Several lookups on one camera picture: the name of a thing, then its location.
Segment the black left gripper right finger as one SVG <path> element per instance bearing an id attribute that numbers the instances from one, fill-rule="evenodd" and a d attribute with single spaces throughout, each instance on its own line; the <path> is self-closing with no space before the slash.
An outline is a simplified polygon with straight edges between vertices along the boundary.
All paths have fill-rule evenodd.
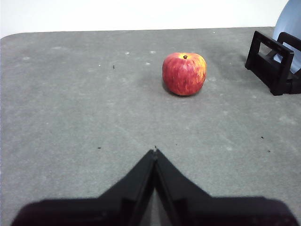
<path id="1" fill-rule="evenodd" d="M 155 151 L 155 188 L 174 226 L 297 226 L 282 201 L 263 196 L 213 197 Z"/>

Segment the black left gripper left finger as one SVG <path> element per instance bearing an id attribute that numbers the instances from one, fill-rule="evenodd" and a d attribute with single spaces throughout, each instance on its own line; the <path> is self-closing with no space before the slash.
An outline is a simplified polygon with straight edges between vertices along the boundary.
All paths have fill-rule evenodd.
<path id="1" fill-rule="evenodd" d="M 48 199 L 23 206 L 14 226 L 137 226 L 154 190 L 155 152 L 149 150 L 96 198 Z"/>

